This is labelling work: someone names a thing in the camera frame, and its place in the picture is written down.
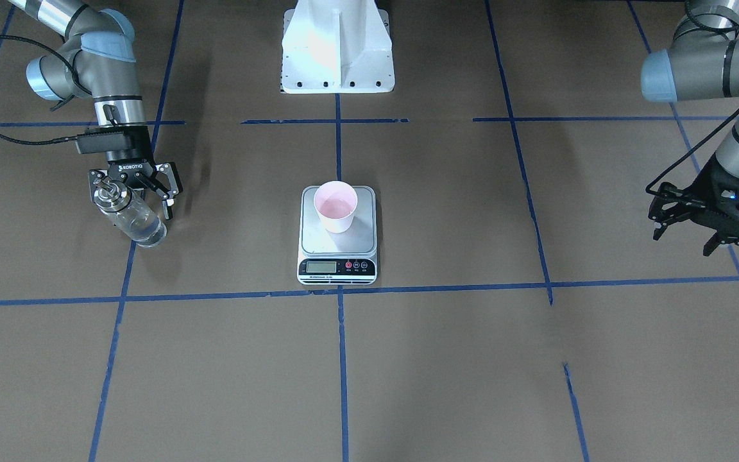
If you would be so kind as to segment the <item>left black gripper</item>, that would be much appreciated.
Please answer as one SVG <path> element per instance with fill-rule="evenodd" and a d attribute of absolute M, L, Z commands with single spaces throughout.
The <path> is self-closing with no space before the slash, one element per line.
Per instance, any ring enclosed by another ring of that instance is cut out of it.
<path fill-rule="evenodd" d="M 739 246 L 739 177 L 728 173 L 715 157 L 710 158 L 689 187 L 686 195 L 704 205 L 692 212 L 685 202 L 685 192 L 663 182 L 649 204 L 647 216 L 654 223 L 653 240 L 660 240 L 668 226 L 690 218 L 715 233 L 704 243 L 703 255 L 709 257 L 719 246 Z"/>

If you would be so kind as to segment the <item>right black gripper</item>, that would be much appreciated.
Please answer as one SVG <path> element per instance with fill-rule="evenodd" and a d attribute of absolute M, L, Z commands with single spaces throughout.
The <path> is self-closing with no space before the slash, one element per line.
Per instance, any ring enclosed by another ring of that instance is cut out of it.
<path fill-rule="evenodd" d="M 127 175 L 127 184 L 147 187 L 162 203 L 164 219 L 173 219 L 175 198 L 183 191 L 181 176 L 174 162 L 155 164 L 153 148 L 146 125 L 105 128 L 111 135 L 105 153 L 108 174 L 113 179 Z M 98 207 L 108 207 L 114 201 L 114 184 L 103 170 L 90 170 L 90 197 Z"/>

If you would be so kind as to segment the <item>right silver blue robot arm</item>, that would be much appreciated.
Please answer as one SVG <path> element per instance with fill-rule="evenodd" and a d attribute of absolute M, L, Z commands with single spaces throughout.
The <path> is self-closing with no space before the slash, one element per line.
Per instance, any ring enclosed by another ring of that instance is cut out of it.
<path fill-rule="evenodd" d="M 133 50 L 135 30 L 116 10 L 80 1 L 15 1 L 14 5 L 62 36 L 49 56 L 32 60 L 26 79 L 39 97 L 63 103 L 89 98 L 96 126 L 76 139 L 80 154 L 105 154 L 106 175 L 135 190 L 150 190 L 172 219 L 182 190 L 173 164 L 153 157 Z"/>

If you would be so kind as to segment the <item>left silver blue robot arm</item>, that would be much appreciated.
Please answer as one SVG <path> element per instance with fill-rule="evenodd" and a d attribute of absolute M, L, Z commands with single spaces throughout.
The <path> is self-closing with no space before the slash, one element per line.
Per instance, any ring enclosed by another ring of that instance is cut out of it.
<path fill-rule="evenodd" d="M 675 103 L 739 97 L 739 1 L 686 1 L 668 49 L 651 53 L 640 71 L 642 96 Z M 680 188 L 660 173 L 645 188 L 659 240 L 674 223 L 712 229 L 703 254 L 739 246 L 739 107 L 716 128 L 729 132 L 696 179 Z"/>

